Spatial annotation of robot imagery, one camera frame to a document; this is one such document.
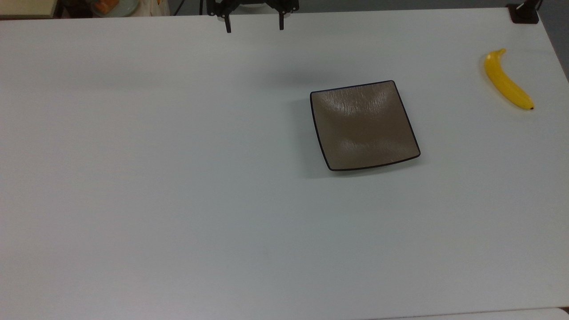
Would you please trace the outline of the black Franka gripper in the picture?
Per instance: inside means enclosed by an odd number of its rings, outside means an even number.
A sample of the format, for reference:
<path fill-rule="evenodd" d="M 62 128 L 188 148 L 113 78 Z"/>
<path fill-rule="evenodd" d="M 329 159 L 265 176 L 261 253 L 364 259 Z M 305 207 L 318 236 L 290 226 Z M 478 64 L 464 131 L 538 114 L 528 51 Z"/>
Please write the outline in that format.
<path fill-rule="evenodd" d="M 207 15 L 224 18 L 226 32 L 230 34 L 232 27 L 230 24 L 230 14 L 242 5 L 266 4 L 270 8 L 279 12 L 279 30 L 284 30 L 284 19 L 287 13 L 296 12 L 300 8 L 298 0 L 208 0 Z"/>

